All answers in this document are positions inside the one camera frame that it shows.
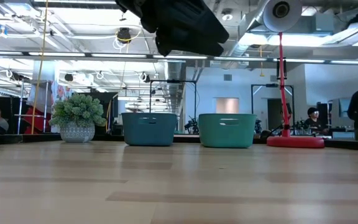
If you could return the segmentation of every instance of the white patterned pot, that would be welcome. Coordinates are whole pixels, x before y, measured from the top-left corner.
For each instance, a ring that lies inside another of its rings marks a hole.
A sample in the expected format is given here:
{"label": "white patterned pot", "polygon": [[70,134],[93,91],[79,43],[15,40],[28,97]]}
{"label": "white patterned pot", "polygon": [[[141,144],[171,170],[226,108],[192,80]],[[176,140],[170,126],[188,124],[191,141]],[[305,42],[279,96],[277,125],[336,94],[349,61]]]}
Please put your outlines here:
{"label": "white patterned pot", "polygon": [[70,122],[60,128],[60,136],[65,142],[88,142],[93,139],[94,126],[83,128]]}

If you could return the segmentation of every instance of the doorway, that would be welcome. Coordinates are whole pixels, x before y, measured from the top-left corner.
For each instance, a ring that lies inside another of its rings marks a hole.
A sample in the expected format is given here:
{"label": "doorway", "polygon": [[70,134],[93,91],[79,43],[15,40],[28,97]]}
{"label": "doorway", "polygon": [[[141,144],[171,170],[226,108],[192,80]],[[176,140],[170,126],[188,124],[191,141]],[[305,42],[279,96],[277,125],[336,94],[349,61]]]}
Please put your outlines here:
{"label": "doorway", "polygon": [[238,98],[216,98],[216,113],[239,113]]}
{"label": "doorway", "polygon": [[281,99],[267,99],[267,124],[269,130],[275,129],[282,124],[281,110]]}

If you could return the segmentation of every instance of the red pole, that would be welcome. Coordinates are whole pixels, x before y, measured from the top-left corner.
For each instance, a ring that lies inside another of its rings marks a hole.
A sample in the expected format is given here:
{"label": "red pole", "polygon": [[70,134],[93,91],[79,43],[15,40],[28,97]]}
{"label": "red pole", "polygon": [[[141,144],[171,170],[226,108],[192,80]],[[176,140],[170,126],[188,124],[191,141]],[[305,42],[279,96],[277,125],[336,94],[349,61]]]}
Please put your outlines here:
{"label": "red pole", "polygon": [[284,130],[282,132],[283,137],[290,137],[290,122],[288,120],[288,108],[287,101],[285,100],[285,90],[284,90],[284,53],[283,53],[283,33],[278,33],[280,36],[280,91],[281,91],[281,101],[283,103],[283,112],[284,112]]}

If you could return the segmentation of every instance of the teal storage bin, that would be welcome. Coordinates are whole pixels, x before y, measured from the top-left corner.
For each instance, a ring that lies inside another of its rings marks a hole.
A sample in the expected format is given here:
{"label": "teal storage bin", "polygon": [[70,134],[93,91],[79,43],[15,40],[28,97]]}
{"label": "teal storage bin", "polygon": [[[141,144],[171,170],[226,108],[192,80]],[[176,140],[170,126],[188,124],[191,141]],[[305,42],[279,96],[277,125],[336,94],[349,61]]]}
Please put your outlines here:
{"label": "teal storage bin", "polygon": [[254,140],[254,114],[200,114],[199,121],[203,146],[248,148]]}
{"label": "teal storage bin", "polygon": [[170,146],[177,116],[170,113],[122,113],[124,140],[130,146]]}

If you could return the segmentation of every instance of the table surface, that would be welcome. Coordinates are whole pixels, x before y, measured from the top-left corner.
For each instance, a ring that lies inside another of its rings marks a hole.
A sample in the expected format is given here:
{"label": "table surface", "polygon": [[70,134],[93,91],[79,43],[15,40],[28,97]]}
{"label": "table surface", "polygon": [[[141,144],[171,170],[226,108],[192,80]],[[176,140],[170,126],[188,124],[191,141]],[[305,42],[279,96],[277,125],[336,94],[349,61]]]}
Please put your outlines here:
{"label": "table surface", "polygon": [[0,224],[358,223],[358,151],[0,145]]}

